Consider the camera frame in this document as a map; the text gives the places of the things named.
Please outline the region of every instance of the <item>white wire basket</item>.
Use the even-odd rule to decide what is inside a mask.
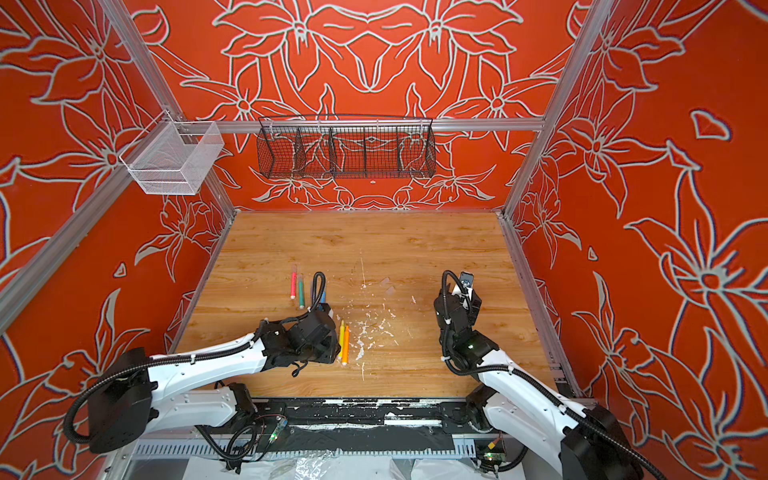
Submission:
[[[211,122],[198,143],[185,143],[173,122],[160,123],[150,144],[125,166],[146,194],[195,195],[224,140]]]

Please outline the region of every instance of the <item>aluminum frame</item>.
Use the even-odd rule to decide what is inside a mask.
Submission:
[[[138,155],[159,131],[154,128],[142,138],[128,159]],[[116,168],[0,292],[0,333],[16,320],[132,181],[126,168]]]
[[[455,131],[540,131],[545,119],[534,118],[435,118],[431,120],[432,130],[437,133]],[[177,122],[179,133],[201,135],[205,133],[209,121]],[[275,127],[396,127],[413,125],[413,119],[380,118],[378,120],[275,120],[264,121]],[[262,124],[258,121],[217,121],[222,134],[258,134]]]
[[[216,244],[216,248],[214,248],[214,251],[210,253],[210,260],[208,260],[208,264],[205,266],[205,270],[203,271],[203,276],[200,277],[200,281],[197,282],[197,286],[194,289],[194,294],[192,296],[192,300],[190,300],[190,304],[187,307],[187,310],[184,312],[184,318],[181,319],[181,324],[179,325],[179,330],[176,331],[176,336],[174,337],[174,341],[170,343],[170,348],[168,349],[168,353],[175,353],[176,348],[179,346],[179,342],[181,341],[181,337],[184,336],[184,330],[187,329],[187,325],[190,322],[190,319],[192,318],[192,312],[194,311],[194,307],[197,305],[197,301],[200,299],[200,295],[203,294],[203,288],[205,288],[205,284],[208,281],[208,278],[210,277],[211,272],[214,271],[214,266],[216,265],[216,260],[219,258],[219,254],[221,253],[221,250],[224,247],[224,242],[227,241],[227,236],[230,234],[230,230],[232,229],[232,225],[234,224],[235,216],[233,215],[227,220],[227,225],[224,226],[224,229],[221,231],[221,236],[219,237],[219,241]]]
[[[568,97],[576,87],[576,80],[578,80],[581,69],[584,68],[584,64],[587,62],[592,45],[597,39],[613,4],[614,0],[595,0],[589,9],[584,25],[571,49],[571,55],[568,56],[568,61],[565,62],[560,81],[555,86],[552,99],[549,101],[549,105],[547,105],[547,110],[544,114],[544,124],[533,140],[531,148],[523,160],[523,165],[520,166],[515,183],[509,191],[507,200],[504,202],[503,211],[508,220],[511,219],[515,206],[520,203],[525,186],[531,179],[531,175],[533,175],[533,171],[541,155],[544,153],[547,143],[549,143],[550,138],[554,134],[554,129],[563,115]]]
[[[109,20],[109,23],[118,37],[123,41],[123,45],[128,54],[134,61],[134,64],[138,68],[144,81],[147,82],[152,94],[157,103],[169,114],[175,121],[184,120],[184,113],[181,110],[179,102],[174,97],[173,92],[170,90],[168,82],[165,81],[165,77],[160,72],[159,67],[155,63],[152,52],[149,51],[149,47],[141,39],[141,33],[139,33],[136,24],[134,24],[131,14],[125,7],[122,0],[98,0],[101,7],[104,9],[104,13]]]
[[[518,274],[520,288],[525,296],[528,309],[531,311],[531,318],[538,332],[541,346],[544,347],[545,354],[550,362],[550,368],[557,368],[559,366],[574,395],[577,398],[584,397],[584,391],[581,390],[576,382],[576,376],[573,373],[568,357],[565,355],[558,333],[554,330],[554,325],[549,318],[544,299],[541,298],[541,293],[536,287],[536,279],[533,277],[531,267],[525,259],[518,235],[501,214],[498,214],[498,223],[502,227],[504,242],[507,244],[507,250],[509,251],[510,258],[512,258],[512,265],[515,266],[515,272]]]

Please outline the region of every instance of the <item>black wire basket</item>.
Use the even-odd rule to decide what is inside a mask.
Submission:
[[[432,119],[323,115],[262,117],[266,178],[410,178],[435,174]]]

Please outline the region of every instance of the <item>plastic sheet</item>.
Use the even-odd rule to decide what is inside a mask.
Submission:
[[[523,465],[520,464],[509,472],[498,474],[499,480],[525,480]],[[416,460],[411,470],[411,480],[480,480],[482,478],[496,478],[491,473],[481,474],[458,460],[434,460],[427,458]]]
[[[184,473],[184,480],[406,480],[408,472],[400,472],[390,457],[343,455],[332,452],[317,455],[277,460],[275,462],[243,463],[238,476],[233,470],[226,470],[224,463],[217,460],[192,457]],[[519,465],[510,472],[499,474],[500,480],[525,480],[523,467]],[[476,469],[458,460],[415,460],[410,471],[410,480],[483,480],[495,478],[492,473],[482,475]]]

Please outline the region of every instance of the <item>green marker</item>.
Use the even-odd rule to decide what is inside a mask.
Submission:
[[[304,275],[299,275],[299,308],[304,308]]]

